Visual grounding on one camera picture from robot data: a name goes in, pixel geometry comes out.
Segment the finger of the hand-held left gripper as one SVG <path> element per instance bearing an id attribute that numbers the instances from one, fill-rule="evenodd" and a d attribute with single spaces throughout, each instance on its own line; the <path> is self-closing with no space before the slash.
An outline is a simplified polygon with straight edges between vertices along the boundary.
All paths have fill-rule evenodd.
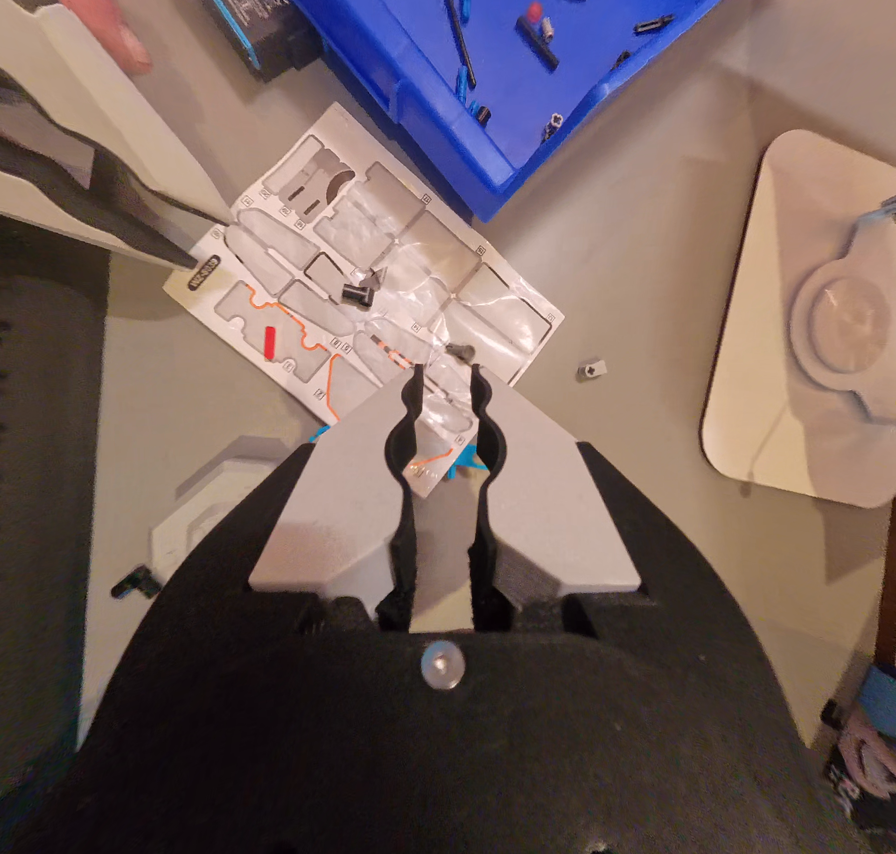
<path id="1" fill-rule="evenodd" d="M 67 7 L 1 0 L 1 68 L 52 123 L 118 159 L 156 197 L 230 221 L 203 167 Z"/>
<path id="2" fill-rule="evenodd" d="M 197 268 L 189 250 L 166 234 L 155 195 L 125 162 L 89 137 L 67 129 L 58 134 L 91 152 L 87 184 L 47 148 L 28 147 L 2 130 L 4 216 L 170 269 Z"/>

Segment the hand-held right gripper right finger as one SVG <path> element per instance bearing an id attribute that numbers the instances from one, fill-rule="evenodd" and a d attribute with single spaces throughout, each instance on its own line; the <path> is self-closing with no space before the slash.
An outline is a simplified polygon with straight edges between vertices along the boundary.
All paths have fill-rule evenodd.
<path id="1" fill-rule="evenodd" d="M 579 442 L 475 365 L 476 454 L 487 468 L 469 548 L 473 626 L 504 632 L 528 607 L 642 585 Z"/>

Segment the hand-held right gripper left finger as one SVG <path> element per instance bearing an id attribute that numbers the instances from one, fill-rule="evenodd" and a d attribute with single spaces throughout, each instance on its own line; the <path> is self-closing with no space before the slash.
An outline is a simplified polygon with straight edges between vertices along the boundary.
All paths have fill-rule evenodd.
<path id="1" fill-rule="evenodd" d="M 423 392 L 423 367 L 401 370 L 318 439 L 249 577 L 254 591 L 356 599 L 382 629 L 409 630 L 417 535 L 404 471 Z"/>

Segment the blue brick separator tool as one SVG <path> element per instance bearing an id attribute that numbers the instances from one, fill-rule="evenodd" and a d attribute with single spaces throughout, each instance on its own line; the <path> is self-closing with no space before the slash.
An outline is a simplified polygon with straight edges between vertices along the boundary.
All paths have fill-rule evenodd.
<path id="1" fill-rule="evenodd" d="M 330 429 L 329 425 L 321 426 L 315 433 L 311 434 L 308 437 L 308 443 L 313 444 L 317 441 L 317 439 L 324 434 L 326 431 Z M 453 480 L 456 477 L 458 469 L 476 469 L 476 470 L 487 470 L 485 463 L 483 463 L 478 456 L 476 455 L 476 445 L 470 444 L 467 445 L 457 456 L 457 459 L 452 464 L 450 468 L 448 468 L 447 472 L 443 476 L 443 480 Z"/>

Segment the white control hub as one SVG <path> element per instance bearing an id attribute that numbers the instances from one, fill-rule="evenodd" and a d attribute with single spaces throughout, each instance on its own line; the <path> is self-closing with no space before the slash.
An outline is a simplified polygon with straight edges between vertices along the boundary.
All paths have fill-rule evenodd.
<path id="1" fill-rule="evenodd" d="M 171 512 L 150 533 L 148 567 L 160 588 L 196 546 L 294 451 L 277 437 L 241 435 L 175 490 Z"/>

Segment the blue plastic bin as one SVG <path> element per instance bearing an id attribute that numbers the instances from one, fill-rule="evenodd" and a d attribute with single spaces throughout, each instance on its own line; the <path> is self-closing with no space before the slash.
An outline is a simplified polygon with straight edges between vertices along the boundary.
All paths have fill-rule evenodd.
<path id="1" fill-rule="evenodd" d="M 471 0 L 463 28 L 476 87 L 491 118 L 480 127 L 455 95 L 461 60 L 443 0 L 291 0 L 326 49 L 402 127 L 483 221 L 653 61 L 722 0 Z M 515 29 L 532 2 L 554 27 L 547 70 Z M 664 30 L 633 26 L 662 15 Z M 633 55 L 611 69 L 624 50 Z M 564 122 L 545 142 L 554 112 Z"/>

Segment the small building parts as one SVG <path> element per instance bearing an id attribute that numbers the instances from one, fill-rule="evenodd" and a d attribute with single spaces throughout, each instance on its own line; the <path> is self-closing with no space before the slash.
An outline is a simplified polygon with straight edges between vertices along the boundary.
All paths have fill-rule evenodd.
<path id="1" fill-rule="evenodd" d="M 472 69 L 469 49 L 466 45 L 463 28 L 469 22 L 470 0 L 443 0 L 449 18 L 450 27 L 454 36 L 461 65 L 458 69 L 455 81 L 455 95 L 463 104 L 468 113 L 476 120 L 477 124 L 486 128 L 491 118 L 491 111 L 487 106 L 480 104 L 475 99 L 468 104 L 469 93 L 476 87 L 475 73 Z M 664 30 L 675 19 L 673 14 L 662 15 L 649 21 L 640 21 L 633 26 L 635 36 L 643 36 Z M 517 18 L 515 29 L 527 43 L 531 51 L 539 58 L 545 68 L 551 72 L 558 67 L 558 58 L 552 49 L 554 41 L 554 27 L 549 17 L 539 2 L 532 2 L 524 15 Z M 617 58 L 611 69 L 616 70 L 633 53 L 624 50 Z M 546 124 L 542 135 L 542 142 L 548 140 L 560 129 L 564 122 L 562 114 L 554 112 Z"/>

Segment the person's left hand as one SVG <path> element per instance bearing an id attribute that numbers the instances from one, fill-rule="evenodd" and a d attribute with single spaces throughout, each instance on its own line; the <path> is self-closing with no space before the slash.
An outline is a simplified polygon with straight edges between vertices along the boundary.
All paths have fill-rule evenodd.
<path id="1" fill-rule="evenodd" d="M 81 20 L 126 74 L 143 76 L 151 71 L 148 50 L 126 23 L 115 0 L 58 1 Z"/>

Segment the black battery pack blue-edged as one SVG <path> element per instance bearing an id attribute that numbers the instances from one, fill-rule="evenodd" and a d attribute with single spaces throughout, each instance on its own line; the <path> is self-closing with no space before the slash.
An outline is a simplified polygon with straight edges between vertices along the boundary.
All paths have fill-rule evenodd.
<path id="1" fill-rule="evenodd" d="M 303 69 L 323 53 L 322 39 L 290 0 L 201 0 L 258 81 Z"/>

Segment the black angle connector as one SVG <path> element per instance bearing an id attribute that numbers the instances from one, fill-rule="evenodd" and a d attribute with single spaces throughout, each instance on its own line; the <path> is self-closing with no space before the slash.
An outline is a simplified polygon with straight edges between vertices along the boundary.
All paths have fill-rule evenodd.
<path id="1" fill-rule="evenodd" d="M 120 601 L 133 592 L 139 592 L 146 600 L 151 601 L 160 594 L 162 588 L 151 569 L 146 565 L 139 565 L 114 584 L 109 594 L 114 600 Z"/>

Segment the white document stand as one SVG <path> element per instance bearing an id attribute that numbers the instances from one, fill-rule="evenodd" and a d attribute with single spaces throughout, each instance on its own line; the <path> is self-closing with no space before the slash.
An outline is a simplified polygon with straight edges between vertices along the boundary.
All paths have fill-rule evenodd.
<path id="1" fill-rule="evenodd" d="M 700 426 L 721 474 L 894 498 L 894 193 L 893 166 L 820 134 L 766 149 Z"/>

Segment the black dimpled pad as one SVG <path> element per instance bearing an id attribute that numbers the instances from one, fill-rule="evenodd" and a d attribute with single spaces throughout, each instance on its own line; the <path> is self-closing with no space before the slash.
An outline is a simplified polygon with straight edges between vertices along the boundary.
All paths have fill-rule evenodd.
<path id="1" fill-rule="evenodd" d="M 109 258 L 2 218 L 1 772 L 77 736 Z"/>

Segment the clear sticker sheet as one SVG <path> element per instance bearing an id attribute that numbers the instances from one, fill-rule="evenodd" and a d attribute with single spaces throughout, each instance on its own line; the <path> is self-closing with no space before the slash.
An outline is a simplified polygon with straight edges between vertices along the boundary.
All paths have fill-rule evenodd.
<path id="1" fill-rule="evenodd" d="M 560 310 L 338 103 L 191 250 L 164 290 L 333 426 L 415 365 L 424 369 L 418 451 L 405 470 L 427 497 L 477 430 L 469 364 L 514 385 L 563 322 Z M 368 311 L 342 286 L 388 266 Z M 274 362 L 263 356 L 276 326 Z"/>

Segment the blue toy box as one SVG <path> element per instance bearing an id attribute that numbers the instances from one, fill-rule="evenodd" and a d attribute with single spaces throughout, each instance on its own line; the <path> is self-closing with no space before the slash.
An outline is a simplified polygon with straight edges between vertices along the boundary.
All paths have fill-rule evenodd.
<path id="1" fill-rule="evenodd" d="M 835 734 L 823 774 L 846 816 L 879 851 L 894 852 L 894 669 L 870 667 L 854 703 L 829 700 L 821 720 Z"/>

